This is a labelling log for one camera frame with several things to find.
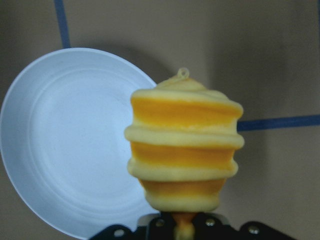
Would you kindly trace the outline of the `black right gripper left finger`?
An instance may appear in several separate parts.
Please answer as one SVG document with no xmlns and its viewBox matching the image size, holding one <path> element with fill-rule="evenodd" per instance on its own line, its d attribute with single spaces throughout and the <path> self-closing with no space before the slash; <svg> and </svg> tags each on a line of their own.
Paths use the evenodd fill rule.
<svg viewBox="0 0 320 240">
<path fill-rule="evenodd" d="M 173 240 L 175 220 L 167 212 L 152 213 L 140 217 L 135 230 L 121 224 L 113 224 L 101 230 L 91 240 Z"/>
</svg>

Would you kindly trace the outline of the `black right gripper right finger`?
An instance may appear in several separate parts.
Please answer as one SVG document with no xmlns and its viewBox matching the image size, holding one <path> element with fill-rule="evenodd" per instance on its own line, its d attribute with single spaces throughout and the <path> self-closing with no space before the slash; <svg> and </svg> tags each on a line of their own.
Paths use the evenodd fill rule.
<svg viewBox="0 0 320 240">
<path fill-rule="evenodd" d="M 196 240 L 292 240 L 293 237 L 258 221 L 233 228 L 220 215 L 198 213 L 192 219 Z"/>
</svg>

